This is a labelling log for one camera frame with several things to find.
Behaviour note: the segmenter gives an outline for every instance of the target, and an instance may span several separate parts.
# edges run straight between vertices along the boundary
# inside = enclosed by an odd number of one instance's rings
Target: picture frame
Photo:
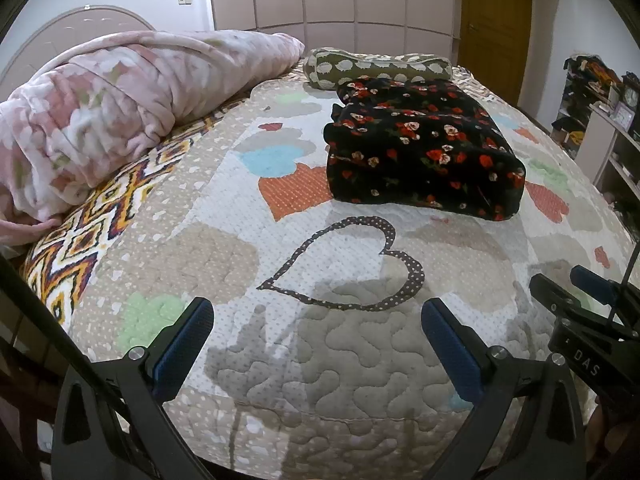
[[[616,110],[611,115],[611,119],[620,125],[625,133],[629,131],[631,123],[634,121],[635,112],[626,106],[622,101],[616,105]]]

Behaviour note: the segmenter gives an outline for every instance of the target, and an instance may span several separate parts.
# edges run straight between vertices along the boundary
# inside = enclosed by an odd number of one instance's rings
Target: clock
[[[636,107],[638,106],[638,95],[639,95],[638,90],[627,85],[625,86],[625,91],[622,96],[622,100],[625,102],[625,105],[627,105],[629,108],[631,108],[632,110],[636,110]]]
[[[624,132],[626,133],[629,131],[629,127],[634,121],[635,114],[636,113],[633,110],[628,108],[624,103],[620,102],[618,103],[618,106],[616,106],[616,111],[613,112],[611,119],[617,122],[620,126],[619,129],[624,130]]]

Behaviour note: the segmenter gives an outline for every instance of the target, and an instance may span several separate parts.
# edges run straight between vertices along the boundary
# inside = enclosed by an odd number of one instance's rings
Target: blue heart
[[[495,120],[495,123],[498,125],[498,127],[501,127],[501,128],[509,128],[510,130],[517,130],[520,127],[520,125],[516,121],[514,121],[510,117],[507,117],[506,115],[499,114],[497,117],[494,118],[494,120]]]
[[[254,152],[240,153],[240,160],[254,175],[265,178],[286,176],[296,171],[295,159],[305,152],[296,146],[268,146]]]

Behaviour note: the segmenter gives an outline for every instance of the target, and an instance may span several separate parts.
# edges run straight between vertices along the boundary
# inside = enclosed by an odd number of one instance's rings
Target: blue gripper pad
[[[438,311],[435,301],[440,300],[429,300],[422,306],[422,331],[431,343],[460,398],[477,404],[484,393],[480,367]]]
[[[196,298],[187,307],[178,321],[168,330],[172,335],[166,350],[152,369],[152,395],[160,404],[175,399],[193,363],[213,328],[213,306],[209,300]]]
[[[576,287],[589,294],[594,300],[603,305],[615,306],[618,295],[609,280],[580,265],[571,269],[569,277]]]

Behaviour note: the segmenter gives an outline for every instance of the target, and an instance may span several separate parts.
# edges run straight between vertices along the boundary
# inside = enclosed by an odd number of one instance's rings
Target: bed
[[[421,478],[470,408],[421,332],[421,304],[439,296],[488,345],[543,359],[552,319],[529,278],[544,272],[604,313],[569,270],[620,280],[632,249],[541,130],[466,70],[453,81],[527,167],[510,220],[332,200],[322,127],[337,97],[298,66],[122,168],[31,249],[23,275],[93,361],[211,300],[212,334],[165,406],[201,457],[262,478]]]

